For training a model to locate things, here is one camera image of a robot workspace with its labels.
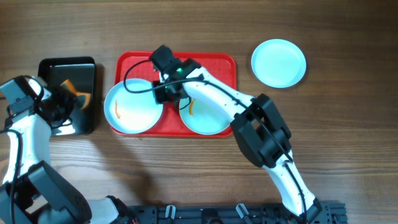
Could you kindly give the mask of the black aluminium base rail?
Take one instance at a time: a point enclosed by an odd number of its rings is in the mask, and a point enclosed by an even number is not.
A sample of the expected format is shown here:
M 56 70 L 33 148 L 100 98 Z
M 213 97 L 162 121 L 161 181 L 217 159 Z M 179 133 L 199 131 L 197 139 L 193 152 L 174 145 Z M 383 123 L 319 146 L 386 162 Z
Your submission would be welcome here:
M 218 207 L 167 207 L 131 206 L 138 216 L 137 223 L 302 223 L 279 203 L 266 203 L 257 206 L 218 206 Z

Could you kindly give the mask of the light blue plate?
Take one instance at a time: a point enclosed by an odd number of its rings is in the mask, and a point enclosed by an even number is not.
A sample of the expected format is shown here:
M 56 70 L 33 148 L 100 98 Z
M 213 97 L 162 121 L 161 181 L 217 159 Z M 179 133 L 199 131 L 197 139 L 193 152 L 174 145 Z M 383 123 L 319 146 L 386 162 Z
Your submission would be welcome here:
M 215 135 L 229 127 L 229 121 L 222 114 L 200 100 L 182 99 L 178 109 L 182 122 L 194 133 Z
M 271 39 L 254 49 L 251 68 L 263 84 L 273 88 L 289 88 L 304 77 L 307 61 L 301 49 L 292 42 Z
M 143 133 L 153 127 L 162 115 L 163 105 L 155 101 L 150 88 L 152 83 L 140 78 L 113 86 L 104 101 L 109 125 L 124 134 Z

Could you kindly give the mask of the red plastic tray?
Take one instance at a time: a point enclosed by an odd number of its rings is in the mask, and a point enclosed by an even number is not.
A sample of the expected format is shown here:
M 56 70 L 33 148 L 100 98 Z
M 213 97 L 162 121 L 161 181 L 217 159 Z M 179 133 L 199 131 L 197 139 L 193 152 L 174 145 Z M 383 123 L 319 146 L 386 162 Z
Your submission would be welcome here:
M 114 83 L 123 81 L 127 70 L 137 62 L 147 59 L 151 51 L 128 51 L 121 54 L 116 64 Z M 204 66 L 215 78 L 222 81 L 231 88 L 236 88 L 236 62 L 232 56 L 226 53 L 214 52 L 174 52 L 173 55 L 184 61 L 192 58 Z M 154 71 L 153 66 L 144 63 L 129 72 L 128 78 L 142 78 L 147 81 L 159 79 L 159 74 Z M 189 130 L 180 118 L 180 114 L 174 105 L 164 105 L 162 115 L 158 122 L 149 130 L 138 133 L 140 137 L 176 137 L 176 138 L 203 138 L 204 136 Z

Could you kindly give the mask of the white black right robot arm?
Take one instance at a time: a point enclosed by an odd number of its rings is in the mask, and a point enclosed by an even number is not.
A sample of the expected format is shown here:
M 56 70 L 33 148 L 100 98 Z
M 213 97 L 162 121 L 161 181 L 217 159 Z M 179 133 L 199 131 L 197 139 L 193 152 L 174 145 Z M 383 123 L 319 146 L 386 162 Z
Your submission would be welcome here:
M 246 159 L 268 172 L 291 215 L 302 223 L 315 220 L 322 206 L 295 165 L 289 142 L 291 132 L 267 95 L 241 93 L 215 78 L 197 61 L 181 61 L 165 45 L 153 51 L 149 60 L 160 73 L 160 80 L 154 85 L 159 103 L 190 97 L 219 112 L 229 121 Z

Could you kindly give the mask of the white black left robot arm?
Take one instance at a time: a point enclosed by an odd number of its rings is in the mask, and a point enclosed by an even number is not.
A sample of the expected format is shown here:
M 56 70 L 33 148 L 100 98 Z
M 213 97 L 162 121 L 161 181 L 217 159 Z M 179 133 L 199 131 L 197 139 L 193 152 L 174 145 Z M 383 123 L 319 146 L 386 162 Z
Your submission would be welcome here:
M 2 132 L 11 143 L 1 186 L 4 223 L 137 223 L 120 199 L 87 200 L 50 165 L 52 130 L 72 124 L 70 115 L 89 107 L 91 93 L 70 80 L 47 89 L 28 75 L 3 83 L 1 93 L 9 102 Z

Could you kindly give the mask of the orange green sponge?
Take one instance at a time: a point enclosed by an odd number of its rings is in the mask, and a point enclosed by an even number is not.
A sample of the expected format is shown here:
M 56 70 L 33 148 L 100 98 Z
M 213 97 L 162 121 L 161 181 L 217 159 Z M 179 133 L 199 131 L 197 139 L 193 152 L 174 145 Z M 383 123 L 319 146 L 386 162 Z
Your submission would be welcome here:
M 69 79 L 61 83 L 60 86 L 75 95 L 79 109 L 83 110 L 90 105 L 91 93 L 77 91 Z

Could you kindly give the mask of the light blue plate top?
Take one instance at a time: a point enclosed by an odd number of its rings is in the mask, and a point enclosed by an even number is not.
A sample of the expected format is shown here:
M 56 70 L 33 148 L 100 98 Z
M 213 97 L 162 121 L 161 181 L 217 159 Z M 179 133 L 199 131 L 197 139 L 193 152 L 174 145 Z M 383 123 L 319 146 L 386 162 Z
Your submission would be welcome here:
M 153 127 L 162 115 L 163 105 L 155 101 L 150 88 L 152 83 L 140 78 L 113 86 L 104 101 L 109 125 L 124 134 L 143 133 Z

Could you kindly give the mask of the black water basin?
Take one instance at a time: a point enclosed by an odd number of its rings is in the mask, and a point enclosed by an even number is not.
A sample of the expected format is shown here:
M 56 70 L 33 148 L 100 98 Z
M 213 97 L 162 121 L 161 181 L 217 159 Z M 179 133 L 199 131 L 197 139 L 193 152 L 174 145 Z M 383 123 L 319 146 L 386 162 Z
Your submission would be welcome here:
M 52 136 L 92 133 L 95 126 L 96 65 L 92 57 L 46 58 L 39 63 L 38 77 L 49 87 L 60 86 L 70 80 L 76 91 L 89 93 L 90 104 L 84 109 L 74 109 L 71 124 L 52 130 Z

